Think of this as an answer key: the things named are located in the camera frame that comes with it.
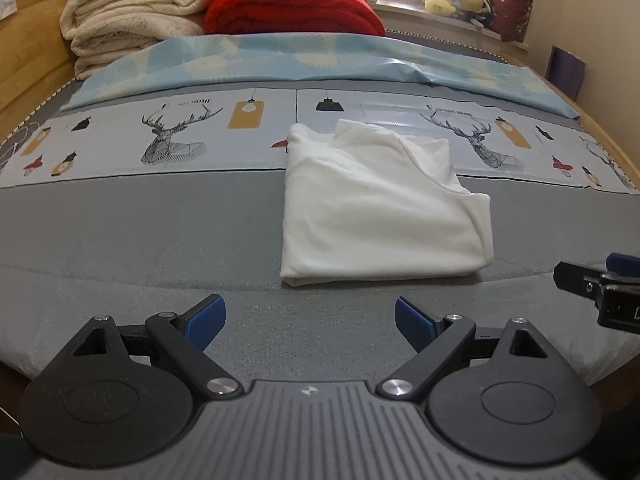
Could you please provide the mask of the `cream folded blanket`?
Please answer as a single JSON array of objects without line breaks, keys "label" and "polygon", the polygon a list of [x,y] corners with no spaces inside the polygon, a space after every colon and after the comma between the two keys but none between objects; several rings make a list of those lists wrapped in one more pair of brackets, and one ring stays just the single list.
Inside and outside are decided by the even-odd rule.
[{"label": "cream folded blanket", "polygon": [[124,56],[174,37],[204,32],[212,0],[67,0],[60,31],[76,55],[75,78],[86,80]]}]

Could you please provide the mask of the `light blue patterned quilt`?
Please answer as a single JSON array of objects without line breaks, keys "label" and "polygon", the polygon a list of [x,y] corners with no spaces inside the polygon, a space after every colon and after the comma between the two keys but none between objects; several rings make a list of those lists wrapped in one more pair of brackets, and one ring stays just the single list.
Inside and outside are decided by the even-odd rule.
[{"label": "light blue patterned quilt", "polygon": [[434,84],[566,118],[579,115],[527,67],[346,32],[170,38],[98,70],[66,108],[200,84],[308,80]]}]

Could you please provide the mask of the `purple box by wall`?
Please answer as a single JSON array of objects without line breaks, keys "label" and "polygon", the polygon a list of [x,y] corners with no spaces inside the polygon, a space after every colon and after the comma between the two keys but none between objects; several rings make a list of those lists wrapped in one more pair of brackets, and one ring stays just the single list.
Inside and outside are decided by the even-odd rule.
[{"label": "purple box by wall", "polygon": [[586,63],[578,56],[553,46],[548,59],[546,79],[576,101],[585,79],[586,67]]}]

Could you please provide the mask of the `red folded blanket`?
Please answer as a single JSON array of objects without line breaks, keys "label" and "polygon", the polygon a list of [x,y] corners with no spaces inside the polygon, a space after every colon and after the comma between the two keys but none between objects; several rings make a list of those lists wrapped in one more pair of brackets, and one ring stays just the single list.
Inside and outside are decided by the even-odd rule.
[{"label": "red folded blanket", "polygon": [[385,27],[366,0],[212,0],[204,32],[348,32],[382,37]]}]

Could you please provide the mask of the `white shirt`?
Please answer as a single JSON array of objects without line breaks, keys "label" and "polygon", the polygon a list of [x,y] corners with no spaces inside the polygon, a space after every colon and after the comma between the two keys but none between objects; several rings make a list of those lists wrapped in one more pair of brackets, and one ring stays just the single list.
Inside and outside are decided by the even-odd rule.
[{"label": "white shirt", "polygon": [[288,134],[280,278],[291,286],[467,276],[494,261],[490,198],[450,144],[340,120]]}]

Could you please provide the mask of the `dark red cushion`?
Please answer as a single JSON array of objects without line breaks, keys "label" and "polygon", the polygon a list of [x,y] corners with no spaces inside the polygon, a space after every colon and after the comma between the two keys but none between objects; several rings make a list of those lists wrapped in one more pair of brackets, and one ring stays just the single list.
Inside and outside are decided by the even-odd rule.
[{"label": "dark red cushion", "polygon": [[522,42],[527,32],[534,0],[492,0],[495,16],[490,28],[502,41]]}]

